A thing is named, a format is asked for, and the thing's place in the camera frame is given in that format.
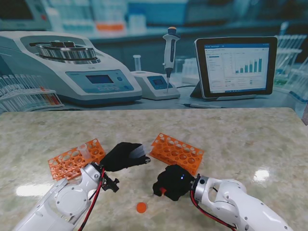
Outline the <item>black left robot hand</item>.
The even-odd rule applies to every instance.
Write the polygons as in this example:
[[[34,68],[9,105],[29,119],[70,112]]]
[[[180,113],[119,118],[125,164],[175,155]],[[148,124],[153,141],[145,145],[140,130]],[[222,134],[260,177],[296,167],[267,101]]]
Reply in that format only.
[[[99,163],[105,171],[116,172],[125,168],[150,163],[143,145],[140,143],[121,142],[117,144]]]

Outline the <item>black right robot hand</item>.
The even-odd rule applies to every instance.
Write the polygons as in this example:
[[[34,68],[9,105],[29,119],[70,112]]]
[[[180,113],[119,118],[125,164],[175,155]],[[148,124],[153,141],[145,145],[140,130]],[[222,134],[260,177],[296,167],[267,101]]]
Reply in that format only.
[[[179,165],[170,165],[158,175],[157,182],[153,184],[153,192],[156,196],[164,195],[172,201],[178,201],[190,191],[194,181],[195,177],[187,170]]]

